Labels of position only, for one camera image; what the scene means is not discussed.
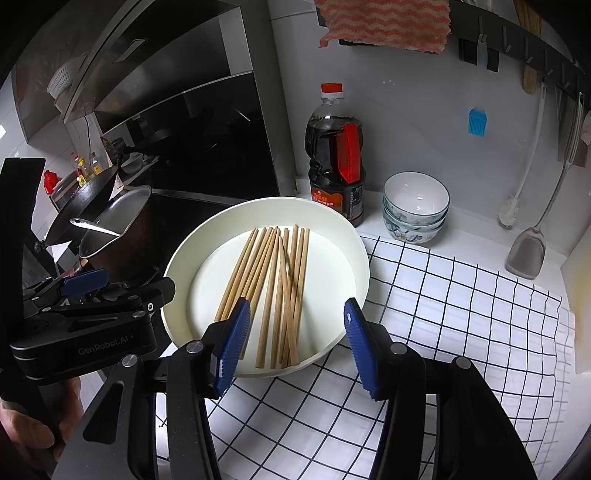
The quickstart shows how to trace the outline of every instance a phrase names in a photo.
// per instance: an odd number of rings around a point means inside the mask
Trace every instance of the red and white striped towel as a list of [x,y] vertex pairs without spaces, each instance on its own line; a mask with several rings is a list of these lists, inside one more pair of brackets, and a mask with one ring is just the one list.
[[329,32],[320,39],[441,53],[447,42],[449,0],[315,0]]

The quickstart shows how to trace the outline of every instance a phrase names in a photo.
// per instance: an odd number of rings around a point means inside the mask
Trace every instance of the white grid tablecloth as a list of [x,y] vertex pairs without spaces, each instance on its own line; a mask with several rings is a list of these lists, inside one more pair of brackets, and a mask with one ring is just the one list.
[[[546,478],[566,410],[574,316],[561,298],[506,272],[361,234],[371,269],[363,312],[425,358],[472,359]],[[420,479],[433,472],[436,397],[427,396]],[[362,388],[344,338],[322,360],[284,377],[235,380],[207,412],[220,470],[237,480],[364,479],[385,403]],[[165,395],[157,453],[168,458]]]

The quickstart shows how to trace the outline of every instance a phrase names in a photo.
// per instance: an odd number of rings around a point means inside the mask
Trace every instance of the human hand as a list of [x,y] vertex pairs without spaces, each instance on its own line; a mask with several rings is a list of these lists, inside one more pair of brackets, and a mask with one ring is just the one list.
[[[80,401],[80,378],[71,378],[63,381],[62,384],[65,393],[63,416],[59,429],[62,439],[67,442],[72,436],[76,424],[82,418],[84,409]],[[29,448],[48,449],[55,443],[53,434],[46,425],[16,410],[4,408],[1,404],[0,423],[17,450],[29,462],[32,462]],[[59,460],[64,448],[65,444],[61,442],[54,446],[53,455],[56,460]]]

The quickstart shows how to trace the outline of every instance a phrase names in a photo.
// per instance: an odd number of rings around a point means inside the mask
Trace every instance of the white bowl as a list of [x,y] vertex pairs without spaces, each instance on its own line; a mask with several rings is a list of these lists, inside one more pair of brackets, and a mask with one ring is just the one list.
[[409,244],[423,244],[435,238],[435,236],[439,233],[441,228],[443,227],[443,223],[438,226],[434,230],[429,231],[417,231],[412,230],[407,227],[402,226],[401,222],[396,218],[392,217],[386,208],[382,208],[382,218],[384,219],[384,224],[396,240],[400,240],[401,242],[406,242]]
[[[267,282],[262,288],[237,377],[285,375],[328,353],[345,335],[343,308],[355,297],[363,306],[369,287],[367,251],[355,228],[335,210],[316,202],[274,197],[241,203],[197,227],[174,253],[165,275],[174,280],[174,300],[162,309],[168,335],[178,347],[200,339],[213,322],[236,260],[253,228],[297,224],[309,228],[310,246],[303,293],[298,355],[300,364],[271,369],[271,335],[265,368],[255,367]],[[272,332],[273,312],[271,308]]]
[[391,176],[384,185],[384,199],[394,218],[416,226],[436,223],[449,207],[449,192],[444,185],[415,171]]
[[411,225],[410,223],[403,222],[402,220],[399,220],[394,215],[392,215],[392,212],[390,212],[390,210],[388,209],[388,202],[386,201],[385,197],[384,197],[384,201],[382,202],[382,210],[384,211],[384,214],[388,215],[390,217],[390,219],[392,221],[394,221],[398,226],[405,228],[409,231],[416,231],[416,232],[431,232],[433,230],[438,229],[439,227],[441,227],[441,224],[443,224],[443,222],[445,221],[445,219],[447,217],[447,213],[449,211],[449,210],[446,210],[443,213],[443,216],[441,217],[441,219],[439,219],[434,224],[420,226],[420,225]]

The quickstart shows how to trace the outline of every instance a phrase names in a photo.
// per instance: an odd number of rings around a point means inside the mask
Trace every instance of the screw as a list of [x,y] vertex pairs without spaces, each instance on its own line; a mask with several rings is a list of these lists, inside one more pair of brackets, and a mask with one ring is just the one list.
[[459,356],[456,358],[456,365],[464,370],[468,370],[472,366],[472,362],[470,362],[470,359],[465,356]]
[[200,340],[195,340],[187,345],[187,352],[189,353],[199,353],[203,350],[203,342]]
[[401,342],[394,342],[392,345],[390,345],[390,351],[394,355],[404,355],[406,352],[408,352],[408,348]]
[[134,366],[136,363],[138,362],[138,356],[134,355],[132,353],[130,353],[129,355],[125,355],[123,357],[123,360],[121,361],[121,364],[124,367],[132,367]]

